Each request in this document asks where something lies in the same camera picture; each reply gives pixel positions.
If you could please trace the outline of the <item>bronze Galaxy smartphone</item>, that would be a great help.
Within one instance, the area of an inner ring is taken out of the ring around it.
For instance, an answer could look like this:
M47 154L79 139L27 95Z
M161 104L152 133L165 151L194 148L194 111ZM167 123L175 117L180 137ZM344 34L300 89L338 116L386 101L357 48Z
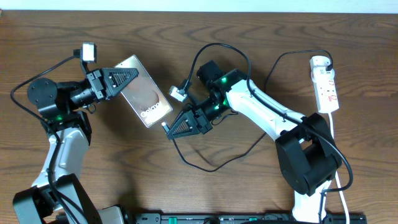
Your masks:
M120 62L115 68L137 69L138 76L122 90L121 94L145 127L153 126L173 111L172 106L136 55Z

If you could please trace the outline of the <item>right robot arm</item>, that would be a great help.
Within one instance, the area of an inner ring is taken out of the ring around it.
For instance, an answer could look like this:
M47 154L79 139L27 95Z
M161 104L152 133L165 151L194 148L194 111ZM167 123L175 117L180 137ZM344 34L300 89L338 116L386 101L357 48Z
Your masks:
M197 76L210 95L201 103L186 104L170 126L164 123L167 138L205 134L226 110L245 115L275 142L280 171L295 191L293 218L324 221L326 192L342 160L323 117L286 108L258 89L244 72L226 73L212 60L198 69Z

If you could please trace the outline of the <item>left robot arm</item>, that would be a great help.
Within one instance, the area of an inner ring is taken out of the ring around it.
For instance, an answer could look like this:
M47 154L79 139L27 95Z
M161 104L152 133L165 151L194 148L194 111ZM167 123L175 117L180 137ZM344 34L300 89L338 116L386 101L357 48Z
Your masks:
M97 209L79 181L91 144L91 125L84 111L118 95L139 72L136 68L100 68L80 82L56 83L43 75L28 81L28 99L48 137L50 148L32 186L15 194L12 205L20 223L44 223L54 211L55 223L134 223L122 206Z

